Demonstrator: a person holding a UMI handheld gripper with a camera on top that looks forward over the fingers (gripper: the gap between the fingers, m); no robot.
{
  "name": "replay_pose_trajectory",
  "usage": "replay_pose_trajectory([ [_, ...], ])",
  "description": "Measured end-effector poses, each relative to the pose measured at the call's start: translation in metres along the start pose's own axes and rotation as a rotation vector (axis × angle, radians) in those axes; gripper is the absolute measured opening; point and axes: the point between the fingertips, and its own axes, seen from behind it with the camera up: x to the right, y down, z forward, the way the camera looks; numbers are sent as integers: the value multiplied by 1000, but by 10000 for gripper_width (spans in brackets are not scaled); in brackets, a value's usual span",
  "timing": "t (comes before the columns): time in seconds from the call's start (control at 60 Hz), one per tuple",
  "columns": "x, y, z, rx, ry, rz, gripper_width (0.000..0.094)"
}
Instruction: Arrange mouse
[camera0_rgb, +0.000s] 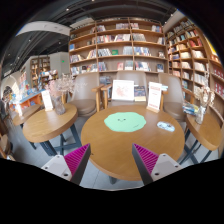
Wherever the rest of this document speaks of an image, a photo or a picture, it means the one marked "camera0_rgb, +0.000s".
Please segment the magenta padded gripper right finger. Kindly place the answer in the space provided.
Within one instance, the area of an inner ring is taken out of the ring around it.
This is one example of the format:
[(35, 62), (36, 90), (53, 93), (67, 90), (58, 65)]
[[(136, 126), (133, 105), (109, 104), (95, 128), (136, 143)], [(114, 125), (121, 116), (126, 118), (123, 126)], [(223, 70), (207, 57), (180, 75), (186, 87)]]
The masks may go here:
[(132, 144), (132, 155), (144, 185), (182, 169), (182, 166), (168, 154), (156, 154), (135, 143)]

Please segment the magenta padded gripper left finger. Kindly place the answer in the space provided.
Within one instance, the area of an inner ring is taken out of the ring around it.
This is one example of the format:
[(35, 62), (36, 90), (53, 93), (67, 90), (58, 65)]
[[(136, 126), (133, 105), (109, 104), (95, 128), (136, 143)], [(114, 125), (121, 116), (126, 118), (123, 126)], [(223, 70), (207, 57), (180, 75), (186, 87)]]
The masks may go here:
[(42, 169), (79, 185), (91, 154), (89, 144), (62, 156), (56, 155)]

